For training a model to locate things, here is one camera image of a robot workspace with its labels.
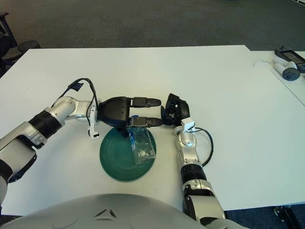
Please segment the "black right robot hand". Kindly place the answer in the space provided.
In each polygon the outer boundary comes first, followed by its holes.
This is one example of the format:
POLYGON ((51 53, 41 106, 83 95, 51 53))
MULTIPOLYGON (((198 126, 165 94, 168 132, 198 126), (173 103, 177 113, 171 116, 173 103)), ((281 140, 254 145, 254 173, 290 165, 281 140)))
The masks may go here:
POLYGON ((187 102, 174 94, 169 94, 166 105, 161 106, 163 125, 180 126, 182 120, 189 117, 190 110, 187 102))

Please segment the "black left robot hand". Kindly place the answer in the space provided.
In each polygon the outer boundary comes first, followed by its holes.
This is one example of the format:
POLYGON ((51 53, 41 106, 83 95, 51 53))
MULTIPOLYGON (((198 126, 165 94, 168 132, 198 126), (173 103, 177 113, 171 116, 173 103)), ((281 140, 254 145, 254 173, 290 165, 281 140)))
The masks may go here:
POLYGON ((130 108, 150 108, 161 106, 159 99, 147 97, 129 98, 125 96, 113 97, 97 107, 97 120, 114 127, 123 137, 128 137, 130 127, 158 127, 163 125, 160 118, 131 117, 130 108))

